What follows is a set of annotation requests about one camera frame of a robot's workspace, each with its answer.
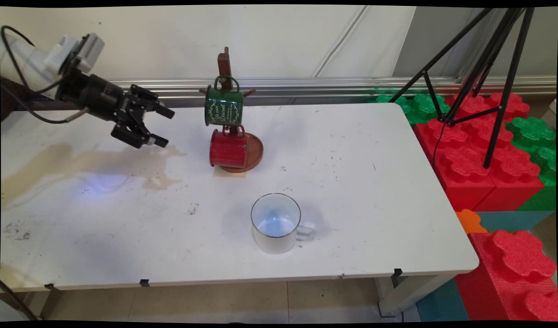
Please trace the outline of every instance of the tripod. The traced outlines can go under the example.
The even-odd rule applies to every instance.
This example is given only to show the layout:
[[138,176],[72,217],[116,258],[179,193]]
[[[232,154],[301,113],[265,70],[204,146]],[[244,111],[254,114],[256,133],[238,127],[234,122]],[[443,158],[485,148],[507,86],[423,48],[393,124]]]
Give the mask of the tripod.
[[[435,96],[435,91],[433,90],[433,85],[430,83],[429,74],[427,71],[438,62],[441,57],[446,54],[455,44],[464,36],[466,35],[475,25],[477,25],[490,11],[492,8],[485,8],[481,13],[479,13],[466,27],[463,28],[462,31],[458,33],[433,59],[428,62],[404,87],[396,94],[394,97],[390,99],[390,103],[395,102],[404,92],[406,92],[418,79],[421,77],[425,77],[425,82],[427,88],[429,89],[430,96],[433,100],[433,105],[435,106],[435,110],[437,111],[437,118],[439,121],[444,122],[443,128],[445,128],[445,124],[449,126],[454,126],[457,123],[471,120],[472,118],[478,118],[483,115],[491,114],[497,112],[497,118],[495,120],[495,124],[493,125],[493,131],[491,133],[491,139],[489,141],[489,147],[487,147],[487,153],[485,154],[485,161],[483,162],[483,167],[488,168],[491,164],[491,158],[493,156],[493,151],[495,150],[495,146],[497,143],[497,137],[499,131],[502,127],[503,117],[506,114],[506,106],[508,99],[510,97],[510,92],[512,91],[512,85],[514,84],[514,77],[516,77],[516,71],[518,70],[518,64],[520,64],[520,57],[522,55],[522,49],[524,48],[524,42],[526,40],[526,36],[528,35],[528,29],[530,27],[530,22],[532,21],[532,15],[534,8],[508,8],[506,13],[502,17],[499,25],[497,26],[495,32],[491,36],[491,39],[485,46],[485,49],[481,53],[479,60],[475,63],[474,68],[472,69],[470,75],[467,77],[465,83],[463,83],[459,94],[451,106],[449,112],[443,116],[441,113],[441,109],[439,108],[439,103],[437,102],[437,98]],[[488,110],[484,110],[483,112],[475,113],[473,115],[467,116],[465,118],[460,118],[455,120],[455,115],[459,106],[462,104],[463,100],[466,98],[467,94],[473,89],[472,97],[477,97],[477,94],[481,90],[481,86],[485,81],[487,75],[489,75],[489,71],[493,63],[495,62],[497,55],[499,54],[500,50],[502,49],[503,44],[506,41],[507,36],[510,34],[514,23],[518,20],[518,18],[524,13],[524,20],[522,21],[522,26],[520,28],[520,34],[518,35],[518,41],[516,42],[516,48],[514,49],[514,54],[512,56],[512,62],[510,64],[510,69],[507,73],[506,84],[504,85],[503,93],[502,93],[502,100],[500,104]]]

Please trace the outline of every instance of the white table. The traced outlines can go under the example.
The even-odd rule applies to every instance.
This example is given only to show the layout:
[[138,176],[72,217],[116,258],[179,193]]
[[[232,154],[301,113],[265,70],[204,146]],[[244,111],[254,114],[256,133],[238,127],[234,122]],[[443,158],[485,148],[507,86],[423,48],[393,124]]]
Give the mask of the white table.
[[[382,295],[404,309],[479,261],[396,104],[244,109],[264,143],[244,174],[210,167],[202,108],[145,116],[166,148],[135,149],[114,123],[1,124],[0,276],[14,291],[409,276]],[[44,112],[52,119],[70,112]],[[285,193],[313,241],[261,251],[250,209]]]

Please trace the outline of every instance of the white mug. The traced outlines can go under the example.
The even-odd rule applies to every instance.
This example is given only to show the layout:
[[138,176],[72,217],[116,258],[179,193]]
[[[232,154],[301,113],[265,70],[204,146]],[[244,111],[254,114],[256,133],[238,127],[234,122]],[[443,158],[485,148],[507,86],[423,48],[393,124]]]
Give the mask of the white mug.
[[257,199],[250,218],[256,244],[271,254],[285,253],[295,241],[310,241],[315,233],[311,222],[301,222],[299,204],[285,194],[266,194]]

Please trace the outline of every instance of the cable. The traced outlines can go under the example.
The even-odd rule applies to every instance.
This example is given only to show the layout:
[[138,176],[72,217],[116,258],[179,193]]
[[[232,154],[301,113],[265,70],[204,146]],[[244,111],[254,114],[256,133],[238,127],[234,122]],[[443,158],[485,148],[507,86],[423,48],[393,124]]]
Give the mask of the cable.
[[435,145],[435,150],[433,151],[433,168],[435,168],[435,156],[437,155],[437,147],[439,146],[439,143],[441,142],[441,138],[443,137],[443,131],[445,130],[446,124],[447,124],[447,119],[445,119],[445,122],[443,123],[443,127],[441,128],[441,134],[439,135],[439,140],[437,140],[437,144]]
[[4,291],[6,294],[8,294],[12,298],[12,300],[14,300],[14,302],[18,305],[20,310],[22,310],[22,312],[25,313],[26,316],[30,320],[32,320],[32,321],[37,321],[38,320],[37,317],[34,315],[34,313],[32,313],[32,311],[30,311],[30,309],[22,301],[20,301],[20,299],[12,291],[12,289],[10,289],[10,287],[8,287],[8,285],[4,284],[4,282],[2,282],[1,279],[0,279],[0,288],[2,289],[2,291]]
[[[5,36],[5,30],[10,30],[14,33],[16,33],[17,35],[21,36],[27,43],[29,43],[31,46],[34,46],[34,44],[30,41],[30,39],[28,39],[25,35],[23,35],[20,31],[18,31],[17,29],[14,29],[14,27],[8,26],[8,25],[3,25],[1,27],[1,40],[4,42],[4,46],[5,49],[8,51],[8,54],[10,54],[10,59],[12,60],[12,64],[14,64],[14,67],[16,69],[16,72],[18,73],[18,75],[20,76],[20,79],[22,80],[23,85],[29,90],[30,87],[27,85],[27,81],[25,79],[25,77],[22,74],[22,71],[19,68],[18,62],[16,61],[16,57],[14,56],[14,53],[12,52],[11,48],[10,48],[10,44],[8,43],[8,38]],[[35,93],[44,93],[50,89],[52,89],[53,87],[56,87],[56,85],[59,85],[62,81],[64,81],[64,79],[66,79],[68,75],[65,75],[64,77],[62,77],[61,79],[59,79],[58,81],[52,83],[51,85],[45,87],[44,89],[38,90],[38,91],[34,91]]]
[[[3,25],[1,27],[1,39],[4,42],[4,46],[6,51],[8,51],[8,54],[10,55],[10,59],[12,60],[12,64],[14,64],[14,67],[16,69],[16,72],[18,73],[20,79],[22,80],[22,83],[24,85],[24,87],[26,89],[30,89],[30,87],[27,85],[26,79],[22,74],[22,71],[20,70],[19,66],[18,66],[18,62],[16,62],[16,58],[14,56],[14,53],[12,52],[11,48],[10,48],[10,44],[8,43],[8,39],[5,36],[5,30],[10,30],[14,33],[16,33],[17,35],[21,36],[27,43],[29,43],[31,46],[34,46],[34,44],[30,41],[30,39],[28,39],[25,35],[23,35],[20,31],[18,31],[17,29],[14,29],[14,27],[8,26],[8,25]],[[58,81],[52,83],[51,85],[45,87],[44,89],[38,90],[38,91],[34,91],[35,93],[44,93],[46,91],[49,91],[50,89],[56,87],[57,85],[59,85],[60,83],[62,83],[67,77],[69,77],[69,75],[64,75],[61,79],[59,79]],[[12,92],[8,87],[6,87],[5,85],[1,84],[2,89],[6,90],[12,97],[14,97],[14,99],[19,102],[20,105],[22,105],[30,114],[32,114],[35,118],[44,121],[46,123],[50,123],[50,124],[62,124],[62,123],[68,123],[69,121],[72,121],[76,118],[79,118],[81,115],[85,114],[86,112],[88,112],[88,109],[85,108],[83,110],[81,110],[80,112],[69,116],[68,118],[61,120],[61,121],[54,121],[54,120],[48,120],[47,118],[43,118],[42,116],[36,114],[33,110],[31,110],[31,108],[29,108],[22,100],[19,99],[18,96],[16,96],[14,94],[14,92]]]
[[[469,102],[471,100],[472,96],[469,96],[467,98],[467,101],[462,104],[460,107],[464,107],[467,102]],[[443,127],[441,128],[441,133],[439,135],[439,140],[437,140],[437,144],[435,145],[435,150],[433,151],[433,161],[431,162],[433,168],[435,168],[435,157],[437,156],[437,147],[439,146],[439,143],[441,142],[441,138],[443,137],[443,131],[445,130],[445,125],[447,124],[447,119],[445,118],[445,122],[443,123]]]
[[325,64],[327,64],[327,62],[329,62],[329,59],[331,58],[331,55],[333,55],[333,53],[339,48],[339,45],[342,44],[343,40],[346,39],[346,36],[348,36],[348,34],[350,33],[350,31],[353,29],[354,25],[356,25],[356,22],[358,21],[358,19],[360,19],[360,16],[362,16],[362,14],[364,13],[364,10],[366,10],[366,8],[368,7],[368,5],[365,5],[364,8],[362,8],[362,10],[360,11],[360,13],[358,14],[358,16],[356,16],[356,19],[354,19],[352,25],[350,26],[350,28],[348,29],[348,31],[346,32],[345,35],[343,35],[343,38],[341,40],[339,40],[337,46],[335,46],[335,48],[333,48],[333,50],[331,50],[331,52],[329,53],[329,56],[327,56],[327,59],[325,60],[325,62],[323,62],[323,64],[321,65],[321,67],[319,68],[319,71],[317,71],[317,74],[315,77],[319,76],[319,73],[321,73],[321,70],[324,68]]
[[35,116],[37,119],[44,121],[46,123],[50,123],[50,124],[62,124],[62,123],[68,123],[67,119],[61,120],[61,121],[52,121],[52,120],[48,120],[47,118],[42,118],[42,116],[36,114],[31,108],[29,108],[29,106],[27,106],[25,104],[25,102],[22,101],[22,99],[19,99],[18,96],[16,96],[14,94],[14,92],[12,92],[10,89],[8,89],[8,87],[6,87],[5,85],[0,84],[1,88],[4,89],[5,91],[7,91],[12,97],[14,97],[14,99],[19,102],[20,105],[22,105],[23,108],[25,108],[28,112],[30,112],[30,114],[32,114],[33,116]]

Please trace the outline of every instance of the red mug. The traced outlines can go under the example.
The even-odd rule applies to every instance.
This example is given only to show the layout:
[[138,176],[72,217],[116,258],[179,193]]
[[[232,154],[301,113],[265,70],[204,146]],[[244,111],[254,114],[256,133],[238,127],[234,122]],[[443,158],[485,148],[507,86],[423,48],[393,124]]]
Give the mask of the red mug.
[[248,135],[241,125],[240,133],[226,133],[215,129],[210,140],[210,165],[228,166],[230,168],[246,168],[246,145]]

